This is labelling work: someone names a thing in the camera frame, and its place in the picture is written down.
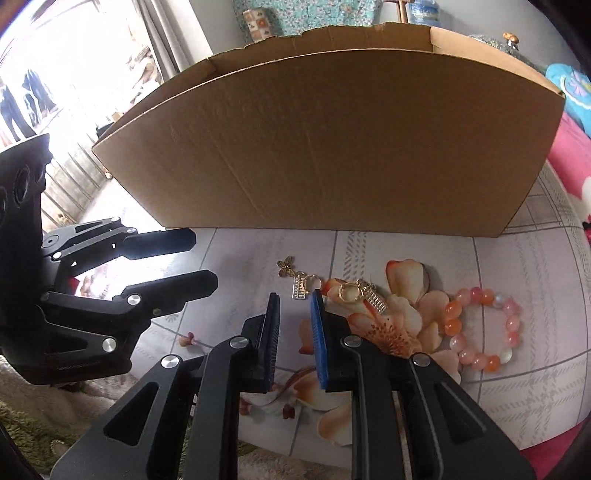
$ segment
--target gold keychain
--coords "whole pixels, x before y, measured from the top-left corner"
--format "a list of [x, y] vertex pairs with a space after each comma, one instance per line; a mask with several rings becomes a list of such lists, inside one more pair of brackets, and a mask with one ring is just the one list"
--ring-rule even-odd
[[318, 275], [308, 275], [305, 272], [297, 271], [293, 267], [294, 257], [290, 255], [285, 260], [279, 260], [277, 266], [279, 267], [278, 275], [280, 277], [293, 277], [294, 287], [291, 292], [293, 300], [305, 300], [308, 293], [312, 293], [315, 289], [314, 284], [320, 283], [317, 288], [322, 289], [324, 282]]
[[[355, 298], [346, 298], [343, 293], [347, 289], [356, 290], [357, 295], [355, 295]], [[373, 283], [366, 282], [362, 278], [358, 278], [355, 282], [343, 283], [339, 287], [339, 298], [345, 303], [356, 303], [363, 298], [367, 300], [379, 314], [383, 314], [388, 309], [386, 302], [384, 302], [382, 297], [376, 293], [375, 285]]]

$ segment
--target pink fabric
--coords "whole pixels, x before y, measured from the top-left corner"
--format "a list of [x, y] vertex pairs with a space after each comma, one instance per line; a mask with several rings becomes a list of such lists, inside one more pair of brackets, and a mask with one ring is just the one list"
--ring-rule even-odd
[[542, 480], [548, 475], [564, 456], [566, 450], [573, 443], [574, 438], [579, 434], [583, 424], [584, 422], [581, 422], [576, 427], [553, 439], [546, 440], [539, 445], [534, 445], [521, 451], [521, 454], [529, 460], [531, 466], [534, 468], [538, 480]]
[[587, 182], [587, 194], [584, 192], [585, 180], [591, 179], [591, 138], [563, 113], [554, 144], [548, 154], [548, 161], [556, 171], [567, 193], [579, 200], [581, 205], [574, 205], [582, 216], [582, 222], [589, 221], [591, 215], [591, 180]]

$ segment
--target bead bracelet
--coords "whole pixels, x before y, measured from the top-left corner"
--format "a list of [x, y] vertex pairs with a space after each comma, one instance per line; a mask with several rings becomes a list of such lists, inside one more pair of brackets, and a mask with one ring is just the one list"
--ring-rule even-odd
[[[462, 321], [459, 319], [462, 309], [470, 304], [491, 306], [502, 309], [507, 315], [505, 322], [506, 347], [501, 349], [499, 355], [486, 355], [478, 352], [475, 348], [467, 346], [466, 337], [461, 333]], [[444, 330], [450, 338], [449, 348], [458, 354], [462, 365], [472, 365], [475, 371], [496, 372], [502, 364], [506, 364], [513, 357], [513, 349], [519, 345], [519, 312], [521, 308], [511, 297], [503, 294], [495, 294], [487, 288], [482, 290], [474, 287], [471, 290], [462, 288], [456, 293], [454, 300], [450, 301], [444, 308], [445, 324]]]

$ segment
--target gold ring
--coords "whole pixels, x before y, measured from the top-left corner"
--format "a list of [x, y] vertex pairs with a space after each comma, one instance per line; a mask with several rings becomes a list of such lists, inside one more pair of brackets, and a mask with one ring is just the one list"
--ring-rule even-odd
[[318, 287], [318, 288], [322, 289], [322, 285], [324, 284], [324, 282], [322, 282], [322, 279], [318, 275], [306, 275], [304, 277], [304, 280], [301, 281], [301, 287], [304, 289], [304, 291], [306, 293], [312, 293], [314, 291], [314, 289], [308, 290], [308, 287], [306, 287], [306, 282], [308, 282], [308, 280], [310, 280], [312, 278], [315, 278], [316, 280], [318, 280], [320, 282], [320, 287]]
[[[357, 296], [353, 299], [353, 300], [347, 300], [345, 297], [343, 297], [343, 290], [346, 288], [356, 288], [357, 289]], [[356, 283], [343, 283], [340, 287], [339, 287], [339, 298], [344, 301], [345, 303], [356, 303], [358, 302], [362, 297], [362, 293], [361, 293], [361, 288], [359, 288], [359, 285], [357, 285]]]

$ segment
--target gold butterfly charm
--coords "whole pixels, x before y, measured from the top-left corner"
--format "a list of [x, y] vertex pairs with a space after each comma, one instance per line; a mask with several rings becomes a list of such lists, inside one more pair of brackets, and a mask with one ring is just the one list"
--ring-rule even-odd
[[279, 274], [278, 274], [280, 277], [295, 277], [296, 276], [296, 272], [294, 271], [294, 268], [293, 268], [293, 261], [294, 261], [294, 258], [292, 255], [290, 255], [289, 257], [286, 257], [285, 260], [279, 260], [277, 262], [277, 266], [280, 268]]

